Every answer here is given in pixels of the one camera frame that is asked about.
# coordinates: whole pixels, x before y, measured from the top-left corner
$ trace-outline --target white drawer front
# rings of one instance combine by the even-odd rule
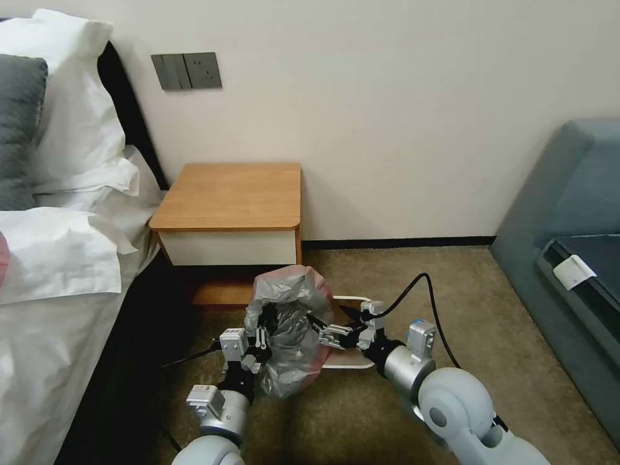
[[[173,265],[290,265],[294,231],[160,232]]]

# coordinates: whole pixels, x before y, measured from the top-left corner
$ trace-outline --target black power cord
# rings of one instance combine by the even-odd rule
[[[416,284],[418,284],[418,282],[422,278],[425,278],[426,282],[428,284],[428,296],[429,296],[429,298],[431,300],[431,308],[433,310],[433,318],[435,319],[435,325],[437,326],[437,332],[439,333],[439,337],[441,337],[441,342],[444,344],[444,347],[446,349],[446,352],[448,353],[448,356],[450,357],[450,360],[452,361],[452,364],[456,368],[460,368],[460,363],[458,362],[457,358],[452,353],[452,350],[450,349],[450,345],[448,344],[448,341],[446,340],[446,335],[444,334],[444,330],[441,327],[441,321],[439,320],[439,314],[437,313],[437,303],[435,302],[435,293],[433,292],[433,282],[431,281],[431,276],[429,276],[428,273],[420,273],[420,274],[418,274],[409,283],[409,285],[407,287],[405,287],[405,289],[400,293],[400,295],[396,298],[396,300],[394,302],[392,302],[392,304],[387,309],[385,309],[383,312],[381,312],[379,315],[371,315],[371,314],[367,313],[367,314],[362,315],[362,319],[364,321],[368,321],[368,320],[374,320],[375,318],[382,318],[383,316],[389,315],[390,312],[392,312],[392,310],[394,310],[396,307],[398,307],[399,303],[402,302],[402,300],[407,296],[407,294],[409,294],[409,292],[413,289],[413,287]],[[493,422],[496,425],[501,426],[504,431],[508,431],[508,426],[500,418],[500,416],[498,414],[495,414],[495,418],[493,419]]]
[[[208,355],[211,352],[215,352],[215,351],[219,351],[219,350],[222,350],[222,347],[220,346],[220,341],[214,339],[213,342],[211,343],[211,347],[208,348],[207,350],[203,350],[203,351],[197,352],[195,354],[188,355],[186,357],[180,358],[179,360],[175,360],[173,362],[166,363],[166,364],[160,366],[160,368],[168,368],[170,366],[174,366],[174,365],[182,364],[182,363],[185,363],[185,362],[189,362],[190,360],[195,360],[196,358],[200,358],[202,356],[204,357],[205,355]]]
[[[181,446],[179,445],[179,443],[177,442],[177,440],[174,438],[174,436],[172,436],[172,434],[170,433],[170,431],[168,431],[168,429],[161,424],[161,422],[152,417],[151,418],[152,423],[154,424],[155,428],[162,433],[164,436],[166,436],[166,439],[168,440],[168,442],[170,443],[170,445],[172,446],[172,448],[174,450],[176,450],[177,452],[181,451]]]

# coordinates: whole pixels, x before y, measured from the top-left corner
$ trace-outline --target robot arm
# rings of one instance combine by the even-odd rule
[[[382,302],[364,302],[366,321],[325,325],[309,316],[321,344],[357,347],[375,363],[411,404],[416,416],[443,440],[463,465],[548,465],[529,442],[493,423],[493,402],[482,383],[459,368],[435,369],[431,350],[437,328],[416,320],[406,343],[385,334]],[[264,327],[251,345],[244,329],[220,336],[226,376],[217,386],[194,386],[188,405],[200,421],[202,437],[192,441],[172,465],[242,465],[240,447],[247,411],[254,400],[254,374],[271,356]]]
[[[437,328],[424,320],[411,323],[407,342],[390,340],[381,315],[382,302],[364,302],[369,315],[359,333],[357,347],[372,360],[377,372],[387,378],[411,404],[416,416],[442,441],[463,465],[545,465],[549,462],[529,442],[493,423],[493,401],[484,385],[459,368],[435,370],[431,350]],[[349,343],[356,325],[325,326],[319,339],[331,347]]]

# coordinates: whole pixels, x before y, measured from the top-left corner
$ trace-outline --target plastic bag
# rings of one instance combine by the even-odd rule
[[[273,356],[261,367],[258,381],[265,394],[282,399],[312,383],[321,371],[329,348],[319,344],[306,314],[330,324],[333,297],[323,276],[311,267],[291,265],[261,274],[254,279],[245,314],[250,335],[256,332],[263,306],[270,303],[275,304],[278,326],[269,336]]]

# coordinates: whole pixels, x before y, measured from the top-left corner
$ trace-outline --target wall switch panel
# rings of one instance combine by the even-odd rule
[[[150,58],[163,90],[222,87],[214,52],[151,55]]]

